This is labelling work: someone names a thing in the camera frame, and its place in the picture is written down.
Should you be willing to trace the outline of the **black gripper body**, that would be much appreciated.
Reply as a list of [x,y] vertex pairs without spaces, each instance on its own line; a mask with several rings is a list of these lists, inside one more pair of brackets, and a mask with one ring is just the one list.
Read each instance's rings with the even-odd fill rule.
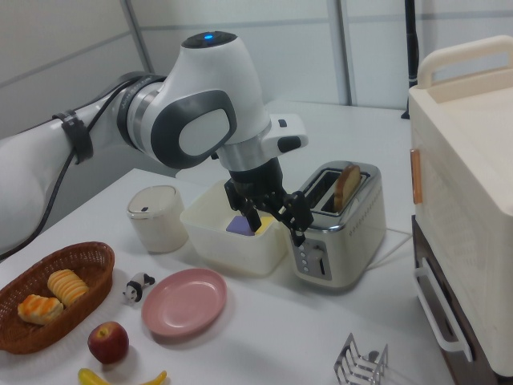
[[243,209],[251,201],[258,209],[281,209],[284,195],[283,173],[277,158],[247,171],[230,171],[224,184],[232,209]]

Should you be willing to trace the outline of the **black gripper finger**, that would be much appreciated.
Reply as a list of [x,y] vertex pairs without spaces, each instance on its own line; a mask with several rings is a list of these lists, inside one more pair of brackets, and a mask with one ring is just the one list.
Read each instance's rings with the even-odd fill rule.
[[304,243],[305,231],[313,223],[313,214],[302,191],[287,193],[281,190],[265,195],[265,211],[285,225],[296,247]]
[[255,233],[261,227],[261,219],[257,209],[251,200],[243,197],[237,197],[232,202],[232,209],[239,211],[248,221],[250,229]]

